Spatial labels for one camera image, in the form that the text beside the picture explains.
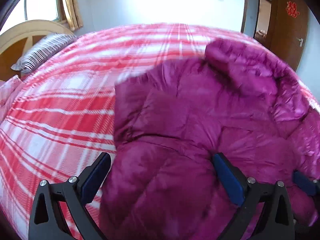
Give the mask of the magenta puffer jacket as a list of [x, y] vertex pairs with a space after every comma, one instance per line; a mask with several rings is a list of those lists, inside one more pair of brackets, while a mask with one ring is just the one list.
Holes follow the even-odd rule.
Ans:
[[99, 215], [108, 239], [216, 239], [236, 211], [216, 152], [259, 182], [283, 181], [297, 220], [316, 220], [292, 173], [319, 178], [319, 113], [291, 67], [258, 47], [215, 40], [118, 84], [114, 143]]

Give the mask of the red white plaid bedsheet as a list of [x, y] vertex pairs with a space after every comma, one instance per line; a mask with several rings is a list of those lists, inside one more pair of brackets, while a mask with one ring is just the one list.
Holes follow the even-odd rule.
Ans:
[[[1, 210], [14, 232], [27, 239], [40, 181], [62, 183], [77, 176], [101, 152], [108, 152], [114, 163], [118, 84], [166, 61], [202, 57], [215, 40], [273, 54], [234, 31], [185, 24], [127, 25], [85, 34], [20, 78], [25, 85], [1, 122]], [[298, 82], [319, 113], [311, 93]], [[102, 189], [88, 205], [98, 223]]]

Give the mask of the pink floral quilt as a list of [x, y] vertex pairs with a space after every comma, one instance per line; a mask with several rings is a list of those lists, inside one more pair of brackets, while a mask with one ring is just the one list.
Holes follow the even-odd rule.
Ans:
[[0, 121], [2, 122], [7, 116], [9, 109], [16, 99], [17, 95], [24, 87], [25, 83], [18, 77], [13, 76], [6, 82], [1, 83], [1, 94], [0, 94]]

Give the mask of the brown wooden door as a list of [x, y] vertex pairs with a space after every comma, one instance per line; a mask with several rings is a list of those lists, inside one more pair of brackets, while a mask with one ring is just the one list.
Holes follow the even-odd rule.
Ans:
[[[297, 18], [292, 18], [287, 14], [287, 1], [296, 2], [297, 10], [300, 12]], [[270, 51], [296, 71], [308, 32], [309, 8], [304, 0], [278, 0], [276, 12]], [[299, 46], [297, 38], [304, 38], [302, 47]]]

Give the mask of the striped grey white pillow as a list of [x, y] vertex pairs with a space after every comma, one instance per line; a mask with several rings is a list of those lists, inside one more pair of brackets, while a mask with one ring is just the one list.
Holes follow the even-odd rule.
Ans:
[[11, 66], [14, 71], [29, 74], [45, 63], [49, 58], [63, 50], [77, 40], [77, 36], [71, 34], [52, 33], [37, 42], [15, 64]]

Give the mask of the red paper door decoration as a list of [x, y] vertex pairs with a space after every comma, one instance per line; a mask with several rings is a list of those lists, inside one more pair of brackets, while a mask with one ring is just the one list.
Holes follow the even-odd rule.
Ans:
[[297, 10], [296, 2], [287, 1], [286, 3], [286, 12], [292, 18], [297, 18], [300, 15], [300, 12]]

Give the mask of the beige wooden headboard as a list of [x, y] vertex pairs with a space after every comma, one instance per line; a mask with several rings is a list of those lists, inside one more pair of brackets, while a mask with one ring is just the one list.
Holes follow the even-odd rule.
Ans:
[[17, 74], [11, 66], [36, 42], [51, 33], [73, 32], [64, 25], [47, 20], [31, 20], [20, 23], [1, 34], [1, 81]]

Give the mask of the right golden curtain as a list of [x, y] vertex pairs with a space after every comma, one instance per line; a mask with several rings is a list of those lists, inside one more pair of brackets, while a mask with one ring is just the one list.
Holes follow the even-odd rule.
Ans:
[[78, 0], [62, 0], [66, 21], [71, 31], [83, 27], [82, 17], [79, 10]]

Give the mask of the dark wooden door frame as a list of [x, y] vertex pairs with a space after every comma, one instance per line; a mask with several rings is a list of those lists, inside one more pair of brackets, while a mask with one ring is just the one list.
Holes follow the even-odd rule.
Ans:
[[241, 32], [271, 47], [278, 0], [245, 0]]

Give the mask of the window with dark frame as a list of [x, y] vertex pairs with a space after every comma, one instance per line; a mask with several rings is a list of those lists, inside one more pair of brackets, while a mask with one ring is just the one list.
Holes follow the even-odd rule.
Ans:
[[62, 0], [19, 0], [5, 20], [1, 33], [31, 20], [65, 22], [66, 16]]

